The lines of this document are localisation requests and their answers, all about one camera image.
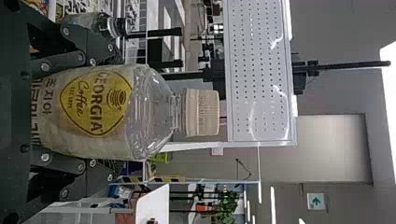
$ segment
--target green exit sign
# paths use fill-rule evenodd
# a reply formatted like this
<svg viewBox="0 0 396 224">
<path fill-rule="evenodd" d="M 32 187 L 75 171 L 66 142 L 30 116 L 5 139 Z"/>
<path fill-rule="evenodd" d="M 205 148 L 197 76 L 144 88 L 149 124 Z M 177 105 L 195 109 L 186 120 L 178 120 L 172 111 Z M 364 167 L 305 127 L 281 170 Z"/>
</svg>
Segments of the green exit sign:
<svg viewBox="0 0 396 224">
<path fill-rule="evenodd" d="M 308 210 L 326 210 L 326 197 L 324 193 L 307 193 Z"/>
</svg>

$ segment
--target clear plastic bottle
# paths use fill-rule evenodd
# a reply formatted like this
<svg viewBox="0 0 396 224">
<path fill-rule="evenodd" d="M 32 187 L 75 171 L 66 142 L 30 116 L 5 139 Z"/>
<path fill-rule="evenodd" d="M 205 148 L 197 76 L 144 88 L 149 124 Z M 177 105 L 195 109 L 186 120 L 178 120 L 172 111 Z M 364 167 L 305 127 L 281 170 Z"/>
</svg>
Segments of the clear plastic bottle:
<svg viewBox="0 0 396 224">
<path fill-rule="evenodd" d="M 80 25 L 108 39 L 128 35 L 134 28 L 132 19 L 113 18 L 104 12 L 67 15 L 62 19 L 62 23 Z"/>
<path fill-rule="evenodd" d="M 82 67 L 32 84 L 32 143 L 81 158 L 143 160 L 175 130 L 219 131 L 219 94 L 174 94 L 146 65 Z"/>
</svg>

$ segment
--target bottle neck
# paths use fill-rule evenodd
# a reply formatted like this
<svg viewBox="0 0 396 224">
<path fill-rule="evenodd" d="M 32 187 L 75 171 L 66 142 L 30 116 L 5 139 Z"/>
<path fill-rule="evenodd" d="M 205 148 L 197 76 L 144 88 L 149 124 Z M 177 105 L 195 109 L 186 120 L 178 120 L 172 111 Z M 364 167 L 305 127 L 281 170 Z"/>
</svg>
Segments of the bottle neck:
<svg viewBox="0 0 396 224">
<path fill-rule="evenodd" d="M 182 97 L 180 94 L 171 96 L 171 108 L 172 108 L 172 129 L 180 132 L 184 132 L 183 126 L 183 104 Z"/>
</svg>

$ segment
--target screw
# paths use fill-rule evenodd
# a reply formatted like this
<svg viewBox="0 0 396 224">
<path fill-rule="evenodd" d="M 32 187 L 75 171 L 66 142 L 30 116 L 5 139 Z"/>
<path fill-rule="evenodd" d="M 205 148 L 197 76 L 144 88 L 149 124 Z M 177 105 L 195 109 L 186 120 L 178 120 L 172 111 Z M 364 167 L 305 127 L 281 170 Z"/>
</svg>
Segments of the screw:
<svg viewBox="0 0 396 224">
<path fill-rule="evenodd" d="M 43 162 L 49 161 L 49 160 L 50 160 L 50 154 L 48 154 L 48 153 L 43 153 L 43 154 L 41 154 L 41 160 L 42 160 Z"/>
<path fill-rule="evenodd" d="M 65 189 L 64 191 L 61 192 L 61 197 L 62 198 L 67 198 L 67 196 L 69 195 L 69 190 Z"/>
<path fill-rule="evenodd" d="M 27 73 L 27 72 L 21 72 L 21 77 L 22 77 L 22 79 L 24 79 L 24 80 L 26 80 L 26 79 L 29 79 L 30 78 L 30 74 L 29 73 Z"/>
<path fill-rule="evenodd" d="M 93 168 L 96 165 L 96 160 L 90 160 L 90 166 Z"/>
<path fill-rule="evenodd" d="M 85 169 L 85 165 L 82 163 L 78 166 L 79 171 L 83 171 Z"/>
<path fill-rule="evenodd" d="M 82 62 L 82 60 L 84 60 L 84 56 L 82 56 L 82 54 L 79 54 L 79 55 L 78 55 L 78 60 L 79 60 L 80 62 Z"/>
<path fill-rule="evenodd" d="M 96 66 L 96 60 L 95 59 L 90 59 L 90 64 L 92 66 Z"/>
<path fill-rule="evenodd" d="M 108 175 L 108 177 L 107 177 L 107 181 L 108 181 L 108 182 L 111 182 L 111 181 L 113 181 L 113 175 Z"/>
<path fill-rule="evenodd" d="M 69 29 L 67 29 L 67 28 L 65 28 L 65 27 L 64 27 L 64 35 L 70 35 Z"/>
<path fill-rule="evenodd" d="M 30 146 L 29 145 L 21 145 L 21 153 L 25 153 L 28 152 L 30 150 Z"/>
<path fill-rule="evenodd" d="M 50 66 L 47 63 L 42 63 L 41 64 L 41 70 L 43 72 L 48 72 L 50 70 Z"/>
</svg>

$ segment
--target potted plant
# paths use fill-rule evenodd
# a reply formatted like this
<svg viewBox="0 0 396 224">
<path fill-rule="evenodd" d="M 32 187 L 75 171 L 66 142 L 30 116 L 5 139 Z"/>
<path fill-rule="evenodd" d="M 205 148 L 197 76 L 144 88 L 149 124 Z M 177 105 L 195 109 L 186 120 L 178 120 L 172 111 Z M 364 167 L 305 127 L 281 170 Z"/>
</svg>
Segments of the potted plant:
<svg viewBox="0 0 396 224">
<path fill-rule="evenodd" d="M 233 212 L 238 206 L 238 193 L 227 190 L 218 194 L 219 203 L 216 206 L 215 215 L 212 217 L 214 224 L 234 224 Z"/>
</svg>

